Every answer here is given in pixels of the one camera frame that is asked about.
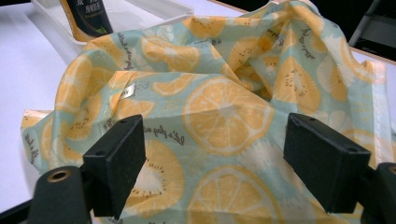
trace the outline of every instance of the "black object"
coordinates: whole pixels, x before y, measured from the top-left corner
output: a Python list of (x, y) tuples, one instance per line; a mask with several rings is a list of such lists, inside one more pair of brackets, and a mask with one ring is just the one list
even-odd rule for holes
[(368, 166), (370, 151), (317, 119), (289, 114), (284, 158), (328, 213), (364, 207), (362, 223), (396, 223), (396, 164)]
[(83, 156), (80, 168), (65, 166), (40, 176), (32, 201), (0, 215), (0, 223), (91, 223), (120, 213), (146, 160), (143, 118), (118, 121)]

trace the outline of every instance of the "white tag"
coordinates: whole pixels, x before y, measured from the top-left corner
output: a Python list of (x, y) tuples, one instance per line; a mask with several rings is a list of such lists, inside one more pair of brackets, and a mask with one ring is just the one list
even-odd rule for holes
[(120, 96), (120, 100), (121, 99), (125, 99), (127, 97), (130, 97), (133, 94), (134, 94), (134, 83), (131, 86), (126, 87), (125, 89), (123, 89), (123, 91), (121, 93), (121, 96)]

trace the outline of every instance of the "cloth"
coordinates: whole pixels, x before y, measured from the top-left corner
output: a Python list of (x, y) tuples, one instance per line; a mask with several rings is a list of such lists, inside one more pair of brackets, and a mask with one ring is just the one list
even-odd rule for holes
[(287, 117), (321, 120), (376, 167), (396, 154), (385, 86), (384, 64), (355, 61), (313, 4), (270, 2), (88, 42), (54, 110), (21, 135), (44, 173), (80, 166), (113, 123), (141, 114), (147, 161), (123, 223), (354, 223), (361, 206), (326, 214), (283, 160)]

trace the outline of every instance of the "white table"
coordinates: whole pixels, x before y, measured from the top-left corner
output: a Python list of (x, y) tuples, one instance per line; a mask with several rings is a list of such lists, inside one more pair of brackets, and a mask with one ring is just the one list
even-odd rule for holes
[[(206, 0), (179, 2), (193, 7), (196, 15), (241, 15)], [(63, 56), (73, 53), (51, 45), (43, 35), (47, 25), (31, 3), (0, 7), (0, 213), (32, 198), (38, 173), (24, 155), (21, 118), (25, 109), (53, 109), (67, 66)], [(354, 55), (358, 61), (369, 58)], [(396, 65), (389, 63), (388, 69), (390, 108), (396, 119), (396, 90), (390, 87), (396, 82)]]

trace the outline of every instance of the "crumpled cloth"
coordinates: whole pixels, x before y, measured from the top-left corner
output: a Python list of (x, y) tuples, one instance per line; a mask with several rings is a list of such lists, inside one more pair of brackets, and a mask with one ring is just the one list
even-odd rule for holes
[(117, 120), (141, 114), (147, 161), (123, 223), (354, 223), (361, 206), (326, 214), (283, 160), (287, 117), (321, 120), (376, 167), (396, 154), (385, 87), (384, 64), (358, 63), (313, 4), (270, 2), (88, 42), (54, 110), (26, 115), (21, 135), (44, 173), (80, 166)]

